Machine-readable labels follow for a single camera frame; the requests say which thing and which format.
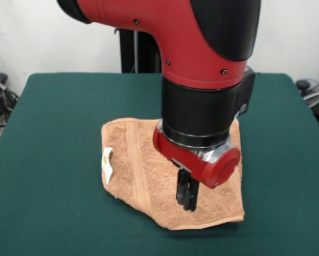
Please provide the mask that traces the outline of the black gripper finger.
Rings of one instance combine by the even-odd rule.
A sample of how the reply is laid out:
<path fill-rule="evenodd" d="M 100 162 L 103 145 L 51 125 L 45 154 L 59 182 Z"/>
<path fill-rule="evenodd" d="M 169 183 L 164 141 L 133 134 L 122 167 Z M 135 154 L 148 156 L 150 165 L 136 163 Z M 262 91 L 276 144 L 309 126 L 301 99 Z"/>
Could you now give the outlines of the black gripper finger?
<path fill-rule="evenodd" d="M 197 208 L 199 182 L 190 178 L 184 192 L 184 210 L 195 211 Z"/>
<path fill-rule="evenodd" d="M 191 191 L 189 185 L 190 173 L 187 170 L 180 168 L 177 177 L 176 199 L 178 204 L 183 207 L 190 207 L 191 204 Z"/>

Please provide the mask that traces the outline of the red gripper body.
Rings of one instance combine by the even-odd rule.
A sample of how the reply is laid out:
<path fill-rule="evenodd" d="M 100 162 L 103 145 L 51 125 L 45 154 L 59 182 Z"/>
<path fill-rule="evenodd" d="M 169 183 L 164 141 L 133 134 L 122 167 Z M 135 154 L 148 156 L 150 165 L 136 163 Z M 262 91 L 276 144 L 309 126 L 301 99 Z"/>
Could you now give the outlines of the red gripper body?
<path fill-rule="evenodd" d="M 225 183 L 240 162 L 240 149 L 231 144 L 228 138 L 218 148 L 212 150 L 193 150 L 169 141 L 157 124 L 153 134 L 155 149 L 179 167 L 190 172 L 191 177 L 209 188 Z"/>

